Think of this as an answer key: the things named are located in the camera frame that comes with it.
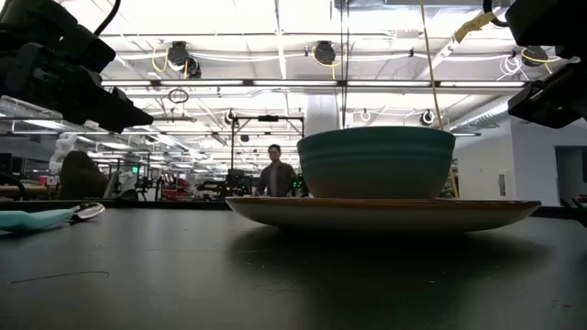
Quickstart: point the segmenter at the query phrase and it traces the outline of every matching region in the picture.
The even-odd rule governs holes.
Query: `hair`
[[[280,147],[280,146],[279,146],[279,145],[277,145],[277,144],[272,144],[272,145],[270,145],[270,146],[267,148],[267,151],[271,150],[271,148],[276,148],[276,149],[277,149],[277,151],[279,151],[279,153],[282,153],[282,147]]]
[[[61,200],[102,198],[108,179],[83,151],[71,151],[63,159],[60,173]]]

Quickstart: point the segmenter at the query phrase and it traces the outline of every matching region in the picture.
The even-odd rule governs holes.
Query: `dark table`
[[[587,329],[587,230],[353,236],[109,209],[0,235],[0,328]]]

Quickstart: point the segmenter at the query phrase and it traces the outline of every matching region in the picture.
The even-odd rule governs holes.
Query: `man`
[[[271,197],[286,197],[292,189],[295,180],[294,168],[279,161],[282,155],[282,148],[276,144],[269,146],[269,158],[271,165],[260,173],[257,184],[256,196],[263,194],[267,188],[267,194]]]

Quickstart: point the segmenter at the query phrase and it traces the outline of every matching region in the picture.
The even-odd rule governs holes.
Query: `bowl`
[[[455,137],[432,128],[340,129],[297,143],[314,197],[437,198],[449,176]]]

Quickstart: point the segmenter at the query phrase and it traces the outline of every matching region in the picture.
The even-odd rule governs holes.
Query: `person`
[[[83,151],[70,151],[60,173],[60,200],[103,198],[108,179]]]
[[[279,145],[270,145],[268,151],[271,165],[260,173],[255,195],[263,194],[267,188],[267,194],[271,197],[286,197],[295,180],[294,168],[279,160],[282,155],[282,148]]]

